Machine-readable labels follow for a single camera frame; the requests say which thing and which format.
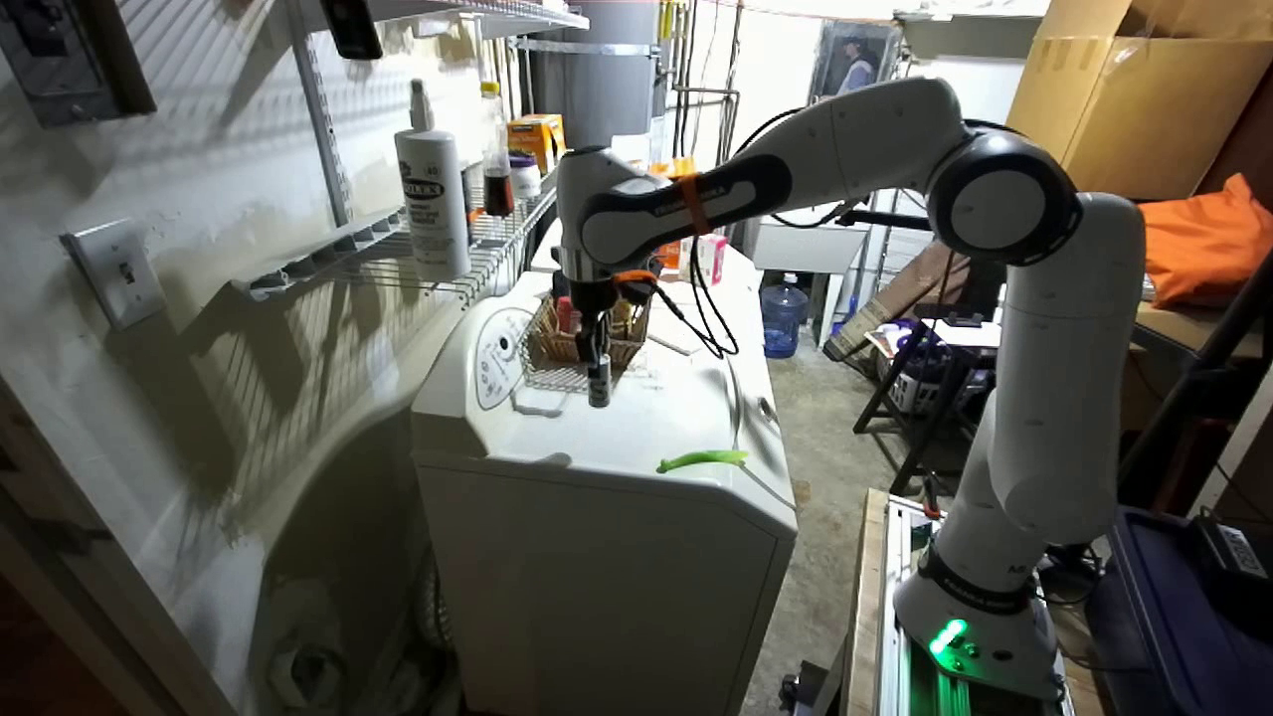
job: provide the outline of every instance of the washing machine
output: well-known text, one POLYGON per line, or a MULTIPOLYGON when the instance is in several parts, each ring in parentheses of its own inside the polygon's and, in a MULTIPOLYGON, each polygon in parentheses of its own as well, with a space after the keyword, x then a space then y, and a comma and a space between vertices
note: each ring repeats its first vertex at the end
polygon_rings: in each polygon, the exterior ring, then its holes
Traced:
MULTIPOLYGON (((410 414, 467 708, 731 716, 797 543, 758 269, 729 255, 713 286, 737 357, 652 302, 605 411, 582 372, 532 371, 549 286, 528 269, 476 302, 410 414)), ((688 282, 664 290, 695 318, 688 282)))

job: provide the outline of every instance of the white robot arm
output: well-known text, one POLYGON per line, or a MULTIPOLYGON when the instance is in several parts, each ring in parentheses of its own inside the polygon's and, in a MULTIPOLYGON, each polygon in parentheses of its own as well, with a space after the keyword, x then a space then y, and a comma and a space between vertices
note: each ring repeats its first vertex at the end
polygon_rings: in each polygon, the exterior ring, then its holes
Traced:
POLYGON ((746 213, 915 185, 943 241, 1010 263, 997 391, 960 495, 894 593, 894 613, 939 666, 1054 697, 1036 564, 1042 543, 1091 542, 1112 517, 1119 377, 1140 286, 1136 209, 1112 194, 1079 194, 1049 153, 1010 132, 968 128, 939 79, 825 98, 676 185, 630 192, 634 180, 605 152, 562 159, 562 269, 591 372, 613 273, 643 267, 667 239, 746 213))

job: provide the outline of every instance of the floor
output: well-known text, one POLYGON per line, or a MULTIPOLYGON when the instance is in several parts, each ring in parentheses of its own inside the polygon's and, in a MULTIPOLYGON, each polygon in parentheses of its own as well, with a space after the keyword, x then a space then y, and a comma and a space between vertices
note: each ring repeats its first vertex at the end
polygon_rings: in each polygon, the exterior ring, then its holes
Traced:
POLYGON ((772 361, 797 485, 800 535, 772 613, 744 716, 780 710, 780 678, 800 662, 833 662, 850 625, 862 493, 886 487, 890 462, 874 436, 850 432, 870 381, 826 361, 813 343, 772 361))

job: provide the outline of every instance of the white bottle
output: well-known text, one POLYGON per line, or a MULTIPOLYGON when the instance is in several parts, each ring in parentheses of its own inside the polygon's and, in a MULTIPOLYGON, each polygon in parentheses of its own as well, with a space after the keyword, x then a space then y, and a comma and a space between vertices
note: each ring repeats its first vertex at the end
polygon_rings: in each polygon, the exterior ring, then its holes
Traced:
POLYGON ((406 230, 426 282, 469 273, 469 224, 457 143, 434 132, 426 82, 410 79, 410 132, 395 136, 406 230))

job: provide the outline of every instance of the green light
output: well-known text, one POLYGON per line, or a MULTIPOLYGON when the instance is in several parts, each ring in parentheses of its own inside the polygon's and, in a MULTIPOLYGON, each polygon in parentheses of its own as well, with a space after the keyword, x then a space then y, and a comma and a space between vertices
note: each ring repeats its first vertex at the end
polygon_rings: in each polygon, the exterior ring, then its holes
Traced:
POLYGON ((943 657, 960 635, 968 635, 971 625, 968 620, 948 620, 939 635, 928 641, 929 657, 943 657))

